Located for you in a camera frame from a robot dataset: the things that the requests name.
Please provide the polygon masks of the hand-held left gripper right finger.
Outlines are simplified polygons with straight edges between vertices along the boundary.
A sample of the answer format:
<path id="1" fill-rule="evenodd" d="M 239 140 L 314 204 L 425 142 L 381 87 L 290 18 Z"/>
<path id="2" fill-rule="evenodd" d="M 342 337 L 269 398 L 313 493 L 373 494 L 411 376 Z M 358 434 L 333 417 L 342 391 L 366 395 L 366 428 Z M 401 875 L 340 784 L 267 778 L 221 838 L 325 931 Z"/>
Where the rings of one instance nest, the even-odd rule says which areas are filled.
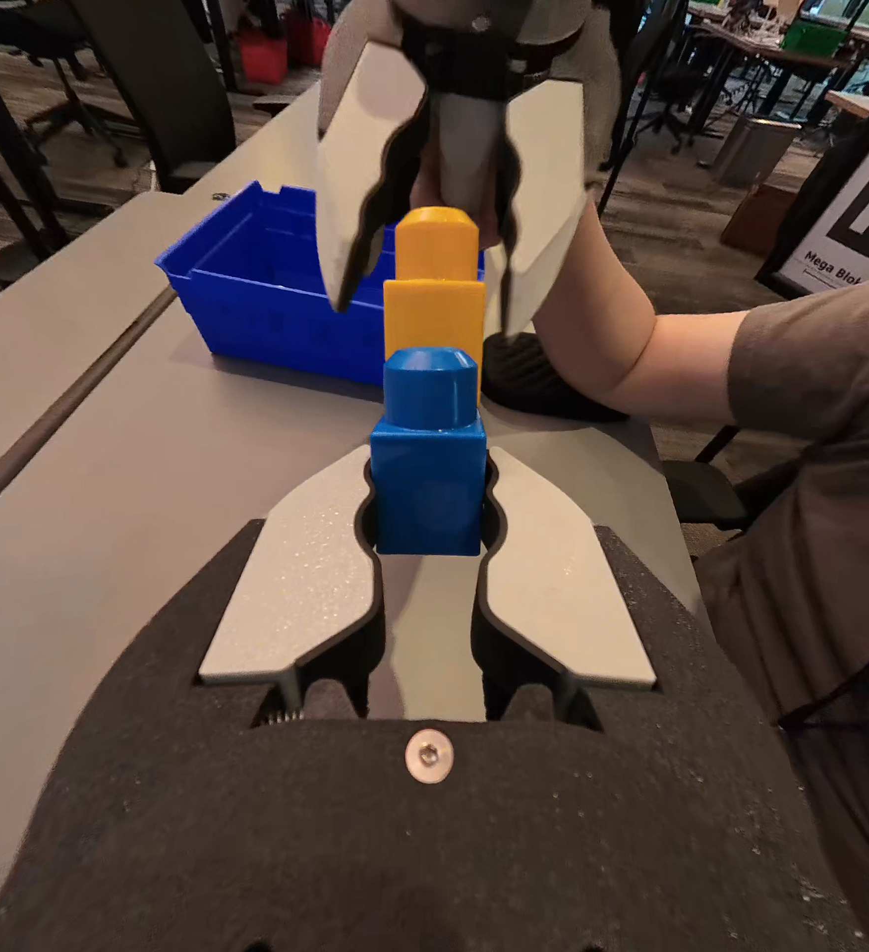
<path id="1" fill-rule="evenodd" d="M 595 526 L 569 495 L 500 447 L 488 452 L 477 606 L 502 642 L 554 677 L 650 691 L 657 677 Z"/>

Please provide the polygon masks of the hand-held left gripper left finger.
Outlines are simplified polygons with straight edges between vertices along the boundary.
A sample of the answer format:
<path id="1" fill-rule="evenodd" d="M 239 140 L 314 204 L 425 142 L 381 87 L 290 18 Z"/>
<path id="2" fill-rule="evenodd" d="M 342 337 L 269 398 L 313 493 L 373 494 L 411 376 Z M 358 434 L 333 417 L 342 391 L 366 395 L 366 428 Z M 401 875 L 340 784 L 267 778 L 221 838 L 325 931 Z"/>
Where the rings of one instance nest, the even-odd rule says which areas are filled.
<path id="1" fill-rule="evenodd" d="M 198 670 L 204 684 L 274 684 L 284 707 L 301 708 L 330 679 L 368 706 L 386 637 L 374 497 L 369 446 L 357 446 L 269 511 Z"/>

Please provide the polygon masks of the blue mega block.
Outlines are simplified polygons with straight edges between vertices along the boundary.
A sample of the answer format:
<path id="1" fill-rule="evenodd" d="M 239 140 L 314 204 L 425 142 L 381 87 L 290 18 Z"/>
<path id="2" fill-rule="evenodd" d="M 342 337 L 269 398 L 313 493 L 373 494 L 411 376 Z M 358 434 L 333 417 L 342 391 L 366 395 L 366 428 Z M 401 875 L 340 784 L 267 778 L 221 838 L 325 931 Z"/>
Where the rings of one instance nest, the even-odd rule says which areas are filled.
<path id="1" fill-rule="evenodd" d="M 459 349 L 402 349 L 383 389 L 369 438 L 377 552 L 479 555 L 488 449 L 477 364 Z"/>

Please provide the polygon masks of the orange one-stud mega block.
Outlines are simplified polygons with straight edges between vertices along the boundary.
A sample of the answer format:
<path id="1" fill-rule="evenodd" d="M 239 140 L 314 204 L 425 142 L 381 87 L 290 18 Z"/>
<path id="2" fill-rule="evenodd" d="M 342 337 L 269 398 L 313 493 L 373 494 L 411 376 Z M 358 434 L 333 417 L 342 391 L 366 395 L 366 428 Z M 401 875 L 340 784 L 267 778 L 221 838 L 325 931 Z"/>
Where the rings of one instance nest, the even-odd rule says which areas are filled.
<path id="1" fill-rule="evenodd" d="M 481 366 L 487 288 L 473 220 L 456 208 L 414 208 L 394 230 L 394 257 L 395 277 L 384 283 L 385 357 L 447 347 Z"/>

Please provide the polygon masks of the blue plastic bin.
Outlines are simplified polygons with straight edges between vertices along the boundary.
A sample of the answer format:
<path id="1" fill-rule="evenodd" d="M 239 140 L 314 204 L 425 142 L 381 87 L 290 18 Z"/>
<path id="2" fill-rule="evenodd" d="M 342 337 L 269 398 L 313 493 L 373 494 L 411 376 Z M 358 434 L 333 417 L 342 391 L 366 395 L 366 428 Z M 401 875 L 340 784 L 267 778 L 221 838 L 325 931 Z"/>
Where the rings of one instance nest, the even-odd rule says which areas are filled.
<path id="1" fill-rule="evenodd" d="M 342 313 L 322 280 L 308 188 L 252 182 L 155 263 L 214 354 L 381 386 L 395 228 Z"/>

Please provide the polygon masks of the person's right forearm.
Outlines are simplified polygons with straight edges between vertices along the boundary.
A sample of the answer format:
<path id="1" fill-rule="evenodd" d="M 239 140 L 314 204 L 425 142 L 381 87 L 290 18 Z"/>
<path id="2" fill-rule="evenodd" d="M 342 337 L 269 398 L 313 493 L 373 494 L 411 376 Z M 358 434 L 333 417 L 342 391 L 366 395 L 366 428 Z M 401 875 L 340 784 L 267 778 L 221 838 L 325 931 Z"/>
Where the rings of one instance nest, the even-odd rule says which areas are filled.
<path id="1" fill-rule="evenodd" d="M 595 402 L 650 421 L 735 424 L 728 367 L 747 311 L 659 314 L 588 200 L 533 319 L 549 363 Z"/>

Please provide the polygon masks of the person's right hand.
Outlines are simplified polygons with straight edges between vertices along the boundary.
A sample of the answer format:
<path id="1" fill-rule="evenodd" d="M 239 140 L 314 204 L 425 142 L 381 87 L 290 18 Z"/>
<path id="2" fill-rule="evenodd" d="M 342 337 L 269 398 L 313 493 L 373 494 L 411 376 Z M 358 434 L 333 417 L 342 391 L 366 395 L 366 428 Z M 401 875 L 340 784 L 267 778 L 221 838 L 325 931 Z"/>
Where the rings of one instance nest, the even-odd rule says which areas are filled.
<path id="1" fill-rule="evenodd" d="M 442 185 L 447 182 L 441 171 L 441 151 L 430 139 L 420 153 L 420 165 L 409 197 L 410 208 L 450 207 L 464 211 L 479 232 L 481 250 L 502 243 L 496 209 L 497 150 L 493 149 L 486 164 L 473 176 L 473 193 L 462 203 L 445 199 Z"/>

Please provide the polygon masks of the red bag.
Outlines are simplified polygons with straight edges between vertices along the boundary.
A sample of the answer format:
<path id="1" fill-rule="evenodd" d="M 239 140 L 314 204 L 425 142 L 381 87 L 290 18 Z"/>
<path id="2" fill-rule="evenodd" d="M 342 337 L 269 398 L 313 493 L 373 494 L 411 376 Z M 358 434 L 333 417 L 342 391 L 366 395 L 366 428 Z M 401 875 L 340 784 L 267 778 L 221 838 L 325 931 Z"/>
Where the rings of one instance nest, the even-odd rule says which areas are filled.
<path id="1" fill-rule="evenodd" d="M 297 8 L 283 14 L 287 56 L 293 65 L 321 67 L 332 26 L 319 16 L 309 16 Z"/>
<path id="2" fill-rule="evenodd" d="M 247 81 L 278 86 L 288 72 L 288 44 L 284 37 L 244 30 L 236 36 L 243 74 Z"/>

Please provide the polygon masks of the black swivel chair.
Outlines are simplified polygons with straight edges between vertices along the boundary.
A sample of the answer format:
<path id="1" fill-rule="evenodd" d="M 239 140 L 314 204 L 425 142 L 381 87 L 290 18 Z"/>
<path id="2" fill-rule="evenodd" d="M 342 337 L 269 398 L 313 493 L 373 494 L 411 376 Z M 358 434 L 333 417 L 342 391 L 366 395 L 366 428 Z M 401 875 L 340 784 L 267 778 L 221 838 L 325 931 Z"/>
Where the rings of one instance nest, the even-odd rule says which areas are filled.
<path id="1" fill-rule="evenodd" d="M 663 461 L 663 471 L 680 523 L 745 531 L 793 484 L 799 465 L 782 462 L 737 484 L 707 463 Z"/>

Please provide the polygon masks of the black wrist rest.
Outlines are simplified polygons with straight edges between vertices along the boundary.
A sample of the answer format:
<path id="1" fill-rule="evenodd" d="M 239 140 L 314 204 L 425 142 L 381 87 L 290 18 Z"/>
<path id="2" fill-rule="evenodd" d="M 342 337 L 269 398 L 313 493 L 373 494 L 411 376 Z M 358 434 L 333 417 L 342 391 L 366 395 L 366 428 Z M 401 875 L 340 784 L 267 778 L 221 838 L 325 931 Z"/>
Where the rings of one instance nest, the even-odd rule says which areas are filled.
<path id="1" fill-rule="evenodd" d="M 512 411 L 573 422 L 614 423 L 630 418 L 571 387 L 549 363 L 532 332 L 512 338 L 501 332 L 488 336 L 481 389 L 485 397 Z"/>

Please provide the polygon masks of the black office chair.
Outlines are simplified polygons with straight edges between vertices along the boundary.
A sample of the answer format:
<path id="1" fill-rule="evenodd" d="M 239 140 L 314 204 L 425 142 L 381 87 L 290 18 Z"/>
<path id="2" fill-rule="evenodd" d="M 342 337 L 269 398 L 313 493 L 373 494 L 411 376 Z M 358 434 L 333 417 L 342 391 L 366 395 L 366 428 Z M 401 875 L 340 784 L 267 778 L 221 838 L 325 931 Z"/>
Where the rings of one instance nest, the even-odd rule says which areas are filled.
<path id="1" fill-rule="evenodd" d="M 83 101 L 72 87 L 64 71 L 68 65 L 78 81 L 88 77 L 77 59 L 79 51 L 88 49 L 89 41 L 66 2 L 19 2 L 0 6 L 0 48 L 21 54 L 33 64 L 49 63 L 65 91 L 65 100 L 35 113 L 24 122 L 22 132 L 41 163 L 46 163 L 43 147 L 68 125 L 80 125 L 84 132 L 104 142 L 119 169 L 128 167 L 124 149 L 114 137 L 113 124 L 129 125 L 130 121 L 116 113 Z"/>
<path id="2" fill-rule="evenodd" d="M 139 126 L 161 190 L 183 194 L 235 151 L 226 90 L 182 2 L 67 6 Z"/>

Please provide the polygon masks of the grey trash can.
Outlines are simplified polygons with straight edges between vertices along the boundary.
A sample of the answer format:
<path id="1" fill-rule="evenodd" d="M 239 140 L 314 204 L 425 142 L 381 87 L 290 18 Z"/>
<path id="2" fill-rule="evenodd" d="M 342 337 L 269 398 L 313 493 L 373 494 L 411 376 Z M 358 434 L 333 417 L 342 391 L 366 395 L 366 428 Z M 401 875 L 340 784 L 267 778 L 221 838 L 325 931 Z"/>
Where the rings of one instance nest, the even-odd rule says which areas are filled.
<path id="1" fill-rule="evenodd" d="M 799 123 L 740 117 L 710 166 L 712 179 L 736 188 L 760 184 L 773 173 L 801 130 Z"/>

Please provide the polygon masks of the brown cardboard box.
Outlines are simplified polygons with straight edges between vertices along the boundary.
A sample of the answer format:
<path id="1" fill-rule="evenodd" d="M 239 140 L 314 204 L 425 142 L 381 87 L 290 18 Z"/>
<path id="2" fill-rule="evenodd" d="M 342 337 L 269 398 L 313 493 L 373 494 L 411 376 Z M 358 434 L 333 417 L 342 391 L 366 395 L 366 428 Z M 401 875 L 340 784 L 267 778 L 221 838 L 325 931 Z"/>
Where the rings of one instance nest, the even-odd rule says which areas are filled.
<path id="1" fill-rule="evenodd" d="M 797 197 L 797 191 L 789 188 L 767 183 L 753 185 L 723 229 L 720 244 L 765 258 Z"/>

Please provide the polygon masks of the green plastic bin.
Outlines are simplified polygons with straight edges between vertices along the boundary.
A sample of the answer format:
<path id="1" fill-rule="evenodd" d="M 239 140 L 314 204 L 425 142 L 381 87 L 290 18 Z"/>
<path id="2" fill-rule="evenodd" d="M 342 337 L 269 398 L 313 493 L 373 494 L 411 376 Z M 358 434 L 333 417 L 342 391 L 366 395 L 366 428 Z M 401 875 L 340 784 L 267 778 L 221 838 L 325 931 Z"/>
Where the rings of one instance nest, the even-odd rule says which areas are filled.
<path id="1" fill-rule="evenodd" d="M 833 58 L 848 38 L 847 30 L 797 19 L 785 30 L 779 48 L 792 54 Z"/>

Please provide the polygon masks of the rolling whiteboard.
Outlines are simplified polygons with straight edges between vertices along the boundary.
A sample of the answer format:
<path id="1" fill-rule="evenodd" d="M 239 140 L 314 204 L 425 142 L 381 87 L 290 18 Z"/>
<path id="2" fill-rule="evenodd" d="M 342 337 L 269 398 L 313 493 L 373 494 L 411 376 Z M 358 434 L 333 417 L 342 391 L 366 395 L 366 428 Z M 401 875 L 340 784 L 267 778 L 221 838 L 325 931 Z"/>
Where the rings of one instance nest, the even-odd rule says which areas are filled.
<path id="1" fill-rule="evenodd" d="M 6 289 L 47 261 L 72 241 L 55 212 L 52 187 L 36 163 L 23 132 L 0 94 L 0 158 L 36 211 L 32 221 L 22 200 L 0 173 L 0 206 L 20 233 L 20 239 L 0 248 L 0 288 Z"/>

